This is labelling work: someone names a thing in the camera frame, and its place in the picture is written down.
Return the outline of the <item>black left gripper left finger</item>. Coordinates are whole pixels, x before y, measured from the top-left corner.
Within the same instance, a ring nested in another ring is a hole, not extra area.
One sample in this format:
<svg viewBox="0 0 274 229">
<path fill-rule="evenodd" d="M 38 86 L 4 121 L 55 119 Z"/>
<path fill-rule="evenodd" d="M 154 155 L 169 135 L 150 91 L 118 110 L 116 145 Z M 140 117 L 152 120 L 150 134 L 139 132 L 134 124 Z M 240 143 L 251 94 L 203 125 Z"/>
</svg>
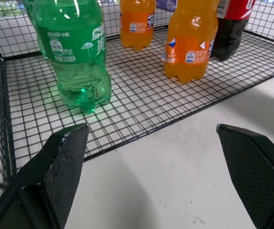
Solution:
<svg viewBox="0 0 274 229">
<path fill-rule="evenodd" d="M 86 123 L 52 134 L 0 196 L 0 229 L 64 229 L 86 150 Z"/>
</svg>

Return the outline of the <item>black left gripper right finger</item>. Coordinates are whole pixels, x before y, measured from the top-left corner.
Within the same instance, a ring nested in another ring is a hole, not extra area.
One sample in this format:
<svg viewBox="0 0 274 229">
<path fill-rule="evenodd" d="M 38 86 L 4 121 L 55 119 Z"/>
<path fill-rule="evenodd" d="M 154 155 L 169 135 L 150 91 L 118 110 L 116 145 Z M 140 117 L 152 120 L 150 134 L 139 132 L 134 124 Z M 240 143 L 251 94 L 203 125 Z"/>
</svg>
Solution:
<svg viewBox="0 0 274 229">
<path fill-rule="evenodd" d="M 274 143 L 248 129 L 218 124 L 232 184 L 256 229 L 274 229 Z"/>
</svg>

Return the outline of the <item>green soda bottle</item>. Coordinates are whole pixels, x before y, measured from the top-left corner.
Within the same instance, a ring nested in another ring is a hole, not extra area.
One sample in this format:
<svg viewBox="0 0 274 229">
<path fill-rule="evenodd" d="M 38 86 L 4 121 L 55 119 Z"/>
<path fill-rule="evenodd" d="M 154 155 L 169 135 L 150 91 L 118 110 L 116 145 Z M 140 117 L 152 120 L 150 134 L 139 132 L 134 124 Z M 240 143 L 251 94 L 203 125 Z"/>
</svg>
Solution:
<svg viewBox="0 0 274 229">
<path fill-rule="evenodd" d="M 65 105 L 91 114 L 109 103 L 105 24 L 97 0 L 34 0 L 33 17 Z"/>
<path fill-rule="evenodd" d="M 35 21 L 34 21 L 34 17 L 33 17 L 33 4 L 34 4 L 34 0 L 22 0 L 23 1 L 23 5 L 26 9 L 26 12 L 27 12 L 27 15 L 36 31 L 36 35 L 37 35 L 37 43 L 38 43 L 38 46 L 39 46 L 39 49 L 42 53 L 42 55 L 45 57 L 45 59 L 48 59 L 47 56 L 46 56 L 46 52 L 44 50 L 44 47 L 43 47 L 43 44 L 42 44 L 42 41 L 41 41 L 41 38 L 38 34 L 38 30 L 37 30 L 37 27 L 36 27 L 36 24 L 35 24 Z"/>
</svg>

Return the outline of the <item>dark cola bottle red label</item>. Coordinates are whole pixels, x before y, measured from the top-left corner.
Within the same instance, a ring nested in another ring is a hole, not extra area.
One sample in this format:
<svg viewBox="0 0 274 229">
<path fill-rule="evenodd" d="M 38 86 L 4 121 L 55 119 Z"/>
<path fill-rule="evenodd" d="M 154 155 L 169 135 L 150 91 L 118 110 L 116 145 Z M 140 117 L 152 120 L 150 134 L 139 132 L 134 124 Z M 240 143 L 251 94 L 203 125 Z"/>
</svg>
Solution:
<svg viewBox="0 0 274 229">
<path fill-rule="evenodd" d="M 256 0 L 220 0 L 217 6 L 218 31 L 212 57 L 228 60 L 238 49 L 242 33 Z"/>
</svg>

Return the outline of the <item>orange soda bottle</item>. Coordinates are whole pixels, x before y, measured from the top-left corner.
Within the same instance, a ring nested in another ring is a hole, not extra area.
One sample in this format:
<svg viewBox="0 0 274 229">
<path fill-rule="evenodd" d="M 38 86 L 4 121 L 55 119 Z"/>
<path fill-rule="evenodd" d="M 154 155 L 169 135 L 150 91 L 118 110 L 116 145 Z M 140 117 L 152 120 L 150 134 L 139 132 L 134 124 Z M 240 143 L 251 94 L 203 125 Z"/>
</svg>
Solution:
<svg viewBox="0 0 274 229">
<path fill-rule="evenodd" d="M 220 0 L 177 0 L 165 44 L 165 75 L 180 83 L 201 79 L 218 30 Z"/>
<path fill-rule="evenodd" d="M 151 44 L 156 0 L 120 0 L 122 46 L 136 51 Z"/>
</svg>

